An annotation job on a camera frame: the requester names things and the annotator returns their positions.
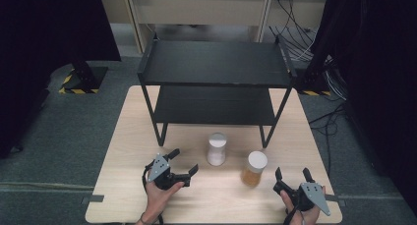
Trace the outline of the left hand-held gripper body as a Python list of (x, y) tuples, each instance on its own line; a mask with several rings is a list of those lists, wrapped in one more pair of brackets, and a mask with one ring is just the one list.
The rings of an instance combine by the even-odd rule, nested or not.
[(166, 155), (158, 153), (150, 164), (150, 173), (147, 182), (154, 182), (161, 190), (168, 190), (178, 182), (183, 182), (185, 187), (190, 186), (191, 178), (187, 174), (175, 174), (171, 172), (171, 166)]

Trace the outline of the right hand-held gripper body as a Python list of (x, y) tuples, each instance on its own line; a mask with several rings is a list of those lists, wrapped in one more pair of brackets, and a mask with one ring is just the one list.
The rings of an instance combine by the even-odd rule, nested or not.
[(293, 190), (284, 182), (277, 181), (273, 190), (278, 194), (281, 191), (285, 191), (294, 207), (298, 210), (307, 211), (316, 206), (326, 216), (330, 216), (330, 210), (325, 194), (322, 191), (322, 186), (317, 183), (301, 183), (297, 190)]

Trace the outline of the jar of amber liquid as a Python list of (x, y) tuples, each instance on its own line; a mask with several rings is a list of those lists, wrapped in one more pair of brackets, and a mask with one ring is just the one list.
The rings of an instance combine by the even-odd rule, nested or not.
[(257, 186), (267, 165), (268, 158), (263, 152), (252, 151), (241, 174), (242, 182), (249, 187)]

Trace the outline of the jar of white powder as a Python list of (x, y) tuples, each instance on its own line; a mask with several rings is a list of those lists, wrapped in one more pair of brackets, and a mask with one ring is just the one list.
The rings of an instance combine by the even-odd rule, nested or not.
[(225, 147), (227, 137), (223, 133), (214, 133), (208, 138), (208, 163), (212, 166), (220, 166), (225, 161)]

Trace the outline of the black two-tier shelf rack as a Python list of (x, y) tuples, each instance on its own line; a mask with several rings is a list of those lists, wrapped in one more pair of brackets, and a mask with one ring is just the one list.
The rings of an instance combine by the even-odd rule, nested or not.
[(257, 126), (267, 147), (297, 74), (286, 44), (150, 39), (138, 69), (157, 143), (170, 124)]

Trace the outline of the person's left hand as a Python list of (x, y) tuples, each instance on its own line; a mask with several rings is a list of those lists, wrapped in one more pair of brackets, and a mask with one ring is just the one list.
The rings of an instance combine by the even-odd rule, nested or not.
[(161, 190), (154, 182), (147, 183), (147, 196), (148, 203), (145, 212), (145, 217), (154, 219), (156, 216), (161, 214), (165, 209), (166, 205), (179, 190), (184, 187), (183, 182), (178, 182), (168, 190)]

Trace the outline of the person's right hand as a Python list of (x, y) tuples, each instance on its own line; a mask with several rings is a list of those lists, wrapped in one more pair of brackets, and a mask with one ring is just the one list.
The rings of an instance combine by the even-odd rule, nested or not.
[(283, 225), (316, 225), (321, 213), (321, 210), (316, 205), (310, 210), (300, 211), (295, 209), (286, 191), (281, 191), (280, 197), (289, 211)]

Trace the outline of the grey floor tape strip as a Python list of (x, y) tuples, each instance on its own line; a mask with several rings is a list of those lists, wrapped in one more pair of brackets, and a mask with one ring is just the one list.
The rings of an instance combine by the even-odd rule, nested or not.
[(81, 204), (89, 204), (90, 202), (103, 202), (104, 196), (103, 195), (91, 195), (88, 197), (83, 197)]
[(328, 201), (335, 201), (335, 202), (337, 202), (337, 203), (338, 203), (338, 205), (339, 205), (339, 206), (341, 206), (341, 207), (346, 206), (346, 202), (345, 202), (345, 200), (344, 200), (344, 199), (339, 198), (339, 197), (338, 197), (338, 196), (336, 196), (336, 195), (328, 195), (328, 194), (326, 194), (326, 195), (325, 195), (325, 198), (326, 198), (326, 200), (328, 200)]

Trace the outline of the dark curtain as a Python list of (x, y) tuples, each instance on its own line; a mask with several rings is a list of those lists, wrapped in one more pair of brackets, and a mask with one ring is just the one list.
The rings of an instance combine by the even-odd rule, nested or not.
[(56, 69), (119, 59), (101, 0), (0, 0), (0, 158)]
[(417, 215), (417, 0), (327, 0), (305, 78), (331, 56), (383, 171)]

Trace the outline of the light wooden desk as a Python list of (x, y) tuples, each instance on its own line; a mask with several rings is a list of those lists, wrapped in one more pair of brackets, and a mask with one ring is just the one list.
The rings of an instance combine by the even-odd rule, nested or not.
[(316, 28), (326, 0), (101, 0), (112, 24), (133, 29), (141, 53), (157, 25), (239, 26), (264, 40), (269, 27)]

